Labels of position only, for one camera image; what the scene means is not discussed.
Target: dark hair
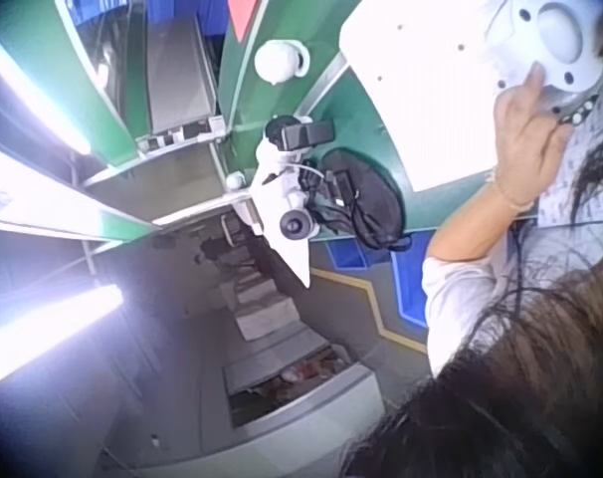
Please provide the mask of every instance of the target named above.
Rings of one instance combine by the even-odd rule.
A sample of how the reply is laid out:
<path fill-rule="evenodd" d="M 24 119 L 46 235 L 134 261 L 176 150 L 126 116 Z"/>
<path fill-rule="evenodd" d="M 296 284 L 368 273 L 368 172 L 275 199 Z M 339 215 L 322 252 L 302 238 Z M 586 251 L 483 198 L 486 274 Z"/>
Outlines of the dark hair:
<path fill-rule="evenodd" d="M 572 220 L 600 186 L 603 143 L 575 182 Z M 479 335 L 494 346 L 469 347 Z M 387 416 L 343 470 L 375 478 L 603 475 L 603 260 L 553 289 L 519 285 L 488 307 L 441 373 Z"/>
<path fill-rule="evenodd" d="M 576 221 L 580 207 L 603 189 L 603 142 L 587 155 L 573 186 L 571 223 Z"/>

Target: white panel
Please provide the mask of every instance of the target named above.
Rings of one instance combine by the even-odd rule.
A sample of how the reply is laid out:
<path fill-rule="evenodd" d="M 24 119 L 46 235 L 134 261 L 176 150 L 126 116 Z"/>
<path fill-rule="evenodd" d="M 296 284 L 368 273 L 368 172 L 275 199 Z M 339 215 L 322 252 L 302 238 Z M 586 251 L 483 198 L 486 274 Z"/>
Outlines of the white panel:
<path fill-rule="evenodd" d="M 341 29 L 341 51 L 381 115 L 415 191 L 496 164 L 499 76 L 481 57 L 494 5 L 364 0 Z"/>

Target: wall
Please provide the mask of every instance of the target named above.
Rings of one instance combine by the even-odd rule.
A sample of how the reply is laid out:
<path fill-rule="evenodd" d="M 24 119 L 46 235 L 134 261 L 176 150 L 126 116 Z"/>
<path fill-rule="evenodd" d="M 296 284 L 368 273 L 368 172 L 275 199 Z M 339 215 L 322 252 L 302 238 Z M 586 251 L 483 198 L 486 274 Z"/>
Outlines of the wall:
<path fill-rule="evenodd" d="M 90 188 L 105 204 L 149 221 L 223 192 L 206 144 L 178 149 Z"/>

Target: ceiling light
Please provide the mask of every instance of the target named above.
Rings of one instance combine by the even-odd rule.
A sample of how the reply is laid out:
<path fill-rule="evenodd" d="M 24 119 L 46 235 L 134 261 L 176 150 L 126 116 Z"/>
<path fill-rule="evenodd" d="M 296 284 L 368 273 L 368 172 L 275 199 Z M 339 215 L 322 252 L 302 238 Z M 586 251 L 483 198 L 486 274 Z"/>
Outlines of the ceiling light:
<path fill-rule="evenodd" d="M 104 90 L 109 84 L 109 66 L 106 63 L 99 64 L 97 74 L 99 86 Z"/>
<path fill-rule="evenodd" d="M 105 317 L 120 304 L 120 289 L 105 286 L 30 312 L 0 328 L 0 380 Z"/>
<path fill-rule="evenodd" d="M 58 138 L 80 154 L 89 154 L 92 147 L 70 120 L 21 71 L 0 47 L 0 75 L 29 110 Z"/>

